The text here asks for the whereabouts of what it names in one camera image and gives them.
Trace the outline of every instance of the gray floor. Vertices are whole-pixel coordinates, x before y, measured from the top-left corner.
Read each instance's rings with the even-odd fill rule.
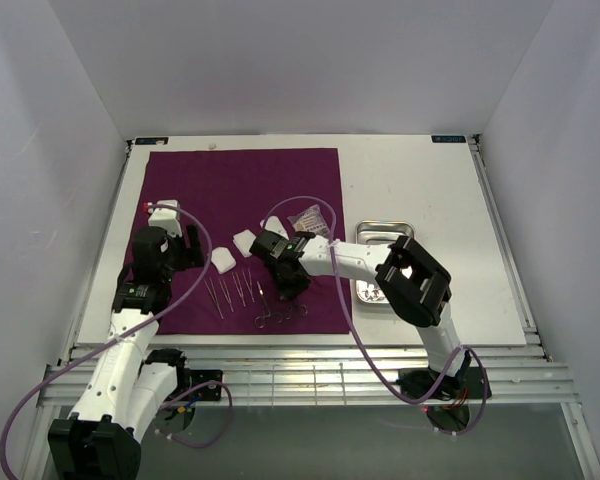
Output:
[[[198,409],[183,435],[203,440],[223,415]],[[456,441],[379,419],[427,425],[424,414],[410,407],[238,409],[231,430],[207,450],[148,432],[138,478],[582,478],[558,405],[490,405],[483,423]]]

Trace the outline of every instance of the white table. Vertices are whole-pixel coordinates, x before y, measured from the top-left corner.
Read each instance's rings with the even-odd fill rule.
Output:
[[[106,337],[116,278],[152,151],[317,147],[338,149],[347,241],[355,242],[355,226],[360,220],[411,223],[418,241],[451,273],[452,316],[460,339],[473,345],[525,344],[522,308],[498,246],[469,147],[434,144],[424,135],[171,137],[166,145],[135,145],[77,344],[95,345]],[[390,308],[363,305],[353,290],[352,295],[354,323],[367,345],[421,345],[416,330]],[[318,347],[349,346],[353,339],[350,335],[169,335],[156,337],[154,344]]]

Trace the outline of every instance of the silver tray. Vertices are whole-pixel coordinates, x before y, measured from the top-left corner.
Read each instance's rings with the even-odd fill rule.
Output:
[[[380,245],[395,242],[400,235],[415,237],[416,231],[406,222],[363,220],[356,225],[356,243]],[[373,283],[356,280],[356,293],[360,301],[370,304],[388,304],[384,293]]]

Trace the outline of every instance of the gray wall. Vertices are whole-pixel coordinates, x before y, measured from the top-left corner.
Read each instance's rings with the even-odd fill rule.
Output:
[[[600,456],[600,0],[554,4],[484,147],[540,333],[569,362]]]
[[[481,132],[551,0],[50,0],[125,138]]]
[[[46,0],[0,0],[0,431],[66,341],[123,148]],[[33,413],[12,432],[14,466]]]

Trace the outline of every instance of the wall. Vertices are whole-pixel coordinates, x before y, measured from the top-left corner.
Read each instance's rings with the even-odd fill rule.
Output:
[[[123,148],[46,0],[0,0],[0,431],[65,344]],[[33,415],[12,431],[15,467]]]
[[[569,362],[600,457],[600,0],[554,4],[484,156],[541,336]]]
[[[125,138],[481,132],[551,0],[50,0]]]

